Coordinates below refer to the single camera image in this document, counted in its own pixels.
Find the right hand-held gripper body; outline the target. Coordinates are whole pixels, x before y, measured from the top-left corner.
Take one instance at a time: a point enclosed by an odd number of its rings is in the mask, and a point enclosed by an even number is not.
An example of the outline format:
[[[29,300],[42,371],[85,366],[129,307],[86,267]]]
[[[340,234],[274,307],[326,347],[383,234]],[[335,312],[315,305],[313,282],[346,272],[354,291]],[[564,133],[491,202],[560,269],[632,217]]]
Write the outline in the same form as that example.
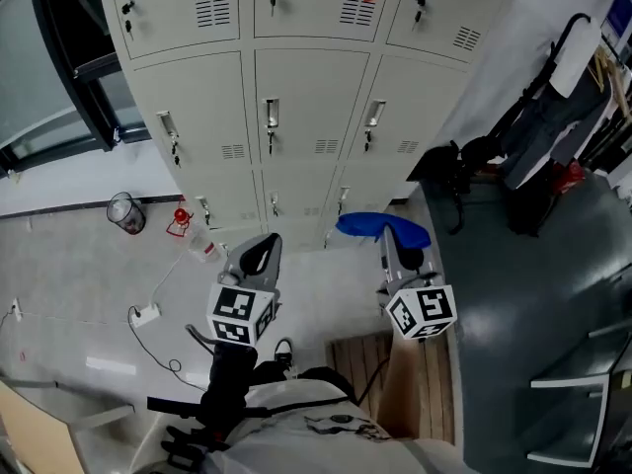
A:
[[[386,270],[377,290],[379,306],[405,340],[424,341],[442,334],[457,320],[452,286],[432,263],[415,271]]]

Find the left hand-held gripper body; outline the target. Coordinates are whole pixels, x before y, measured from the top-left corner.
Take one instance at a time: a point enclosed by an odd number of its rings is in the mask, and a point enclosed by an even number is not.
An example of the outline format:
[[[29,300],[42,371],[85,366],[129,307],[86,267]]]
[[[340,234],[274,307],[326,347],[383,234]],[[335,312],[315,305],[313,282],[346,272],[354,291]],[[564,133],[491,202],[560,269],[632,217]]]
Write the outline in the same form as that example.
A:
[[[206,318],[213,338],[254,347],[277,317],[279,267],[247,275],[227,264],[210,289]]]

